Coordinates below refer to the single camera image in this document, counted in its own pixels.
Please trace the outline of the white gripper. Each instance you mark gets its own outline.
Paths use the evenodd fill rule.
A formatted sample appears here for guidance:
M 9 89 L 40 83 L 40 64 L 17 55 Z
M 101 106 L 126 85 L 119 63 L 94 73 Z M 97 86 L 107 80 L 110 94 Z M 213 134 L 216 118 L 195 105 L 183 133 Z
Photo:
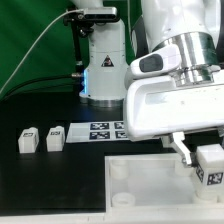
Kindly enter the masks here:
M 170 76 L 137 80 L 127 91 L 123 119 L 131 141 L 170 134 L 170 146 L 191 167 L 183 132 L 224 125 L 224 70 L 214 74 L 213 83 L 185 87 L 176 87 Z

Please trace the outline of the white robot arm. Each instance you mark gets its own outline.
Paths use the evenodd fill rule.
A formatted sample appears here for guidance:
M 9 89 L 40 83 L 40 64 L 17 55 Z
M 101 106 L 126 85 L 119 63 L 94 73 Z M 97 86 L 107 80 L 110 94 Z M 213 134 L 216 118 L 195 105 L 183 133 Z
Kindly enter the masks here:
M 72 0 L 93 28 L 81 101 L 121 106 L 130 140 L 162 137 L 190 165 L 185 133 L 224 125 L 222 0 L 141 0 L 131 63 L 121 54 L 124 25 L 103 1 Z

